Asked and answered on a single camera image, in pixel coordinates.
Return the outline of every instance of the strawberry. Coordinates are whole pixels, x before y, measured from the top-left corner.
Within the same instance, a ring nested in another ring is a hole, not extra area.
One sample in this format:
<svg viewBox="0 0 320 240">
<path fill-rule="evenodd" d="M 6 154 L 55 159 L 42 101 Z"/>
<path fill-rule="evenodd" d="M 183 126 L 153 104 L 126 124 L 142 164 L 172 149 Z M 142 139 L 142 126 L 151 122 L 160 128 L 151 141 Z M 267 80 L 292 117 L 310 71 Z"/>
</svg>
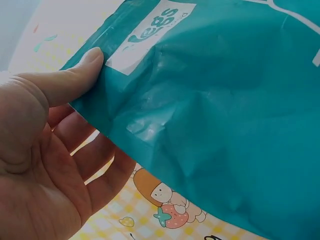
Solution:
<svg viewBox="0 0 320 240">
<path fill-rule="evenodd" d="M 162 227 L 177 229 L 183 226 L 188 220 L 188 213 L 179 214 L 173 205 L 165 204 L 158 208 L 158 213 L 153 215 L 159 220 Z"/>
</svg>

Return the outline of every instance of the orange hat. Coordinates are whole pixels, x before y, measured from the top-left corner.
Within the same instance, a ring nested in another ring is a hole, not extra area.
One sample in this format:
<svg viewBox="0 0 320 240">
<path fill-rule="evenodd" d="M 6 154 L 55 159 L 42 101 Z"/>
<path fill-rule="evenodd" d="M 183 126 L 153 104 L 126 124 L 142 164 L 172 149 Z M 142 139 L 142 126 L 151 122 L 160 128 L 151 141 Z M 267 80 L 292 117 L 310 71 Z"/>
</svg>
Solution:
<svg viewBox="0 0 320 240">
<path fill-rule="evenodd" d="M 152 176 L 144 168 L 139 169 L 133 176 L 133 182 L 138 191 L 153 205 L 161 207 L 162 203 L 153 199 L 151 193 L 161 183 L 161 181 Z"/>
</svg>

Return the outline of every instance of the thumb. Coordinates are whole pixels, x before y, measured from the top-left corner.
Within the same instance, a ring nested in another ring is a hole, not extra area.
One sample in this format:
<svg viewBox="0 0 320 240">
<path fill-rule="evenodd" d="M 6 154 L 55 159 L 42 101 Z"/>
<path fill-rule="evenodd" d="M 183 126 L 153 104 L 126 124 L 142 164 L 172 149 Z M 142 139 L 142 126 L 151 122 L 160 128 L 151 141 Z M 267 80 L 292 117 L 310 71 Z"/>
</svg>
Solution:
<svg viewBox="0 0 320 240">
<path fill-rule="evenodd" d="M 86 93 L 95 84 L 103 62 L 101 49 L 94 47 L 70 69 L 50 73 L 19 73 L 16 76 L 39 88 L 51 108 L 71 102 Z"/>
</svg>

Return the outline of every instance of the teal plastic bag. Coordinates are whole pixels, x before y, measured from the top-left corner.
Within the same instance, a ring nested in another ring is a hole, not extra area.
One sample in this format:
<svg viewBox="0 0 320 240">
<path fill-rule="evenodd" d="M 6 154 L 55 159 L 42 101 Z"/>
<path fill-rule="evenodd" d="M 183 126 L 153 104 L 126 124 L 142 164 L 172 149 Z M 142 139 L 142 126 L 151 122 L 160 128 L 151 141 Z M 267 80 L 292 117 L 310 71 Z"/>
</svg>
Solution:
<svg viewBox="0 0 320 240">
<path fill-rule="evenodd" d="M 63 69 L 100 47 L 92 125 L 212 215 L 315 240 L 319 26 L 319 0 L 127 0 Z"/>
</svg>

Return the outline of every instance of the play mat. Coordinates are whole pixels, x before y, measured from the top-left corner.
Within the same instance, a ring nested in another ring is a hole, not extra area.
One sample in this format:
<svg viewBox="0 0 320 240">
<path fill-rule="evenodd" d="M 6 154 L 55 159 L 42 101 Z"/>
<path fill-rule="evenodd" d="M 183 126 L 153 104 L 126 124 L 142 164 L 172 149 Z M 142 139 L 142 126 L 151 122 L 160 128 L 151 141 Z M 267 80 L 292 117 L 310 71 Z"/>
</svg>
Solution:
<svg viewBox="0 0 320 240">
<path fill-rule="evenodd" d="M 123 0 L 42 1 L 23 33 L 9 71 L 57 71 L 122 2 Z M 105 166 L 93 177 L 102 174 L 107 167 Z M 107 206 L 92 216 L 71 239 L 262 240 L 263 238 L 206 213 L 137 165 L 124 189 Z"/>
</svg>

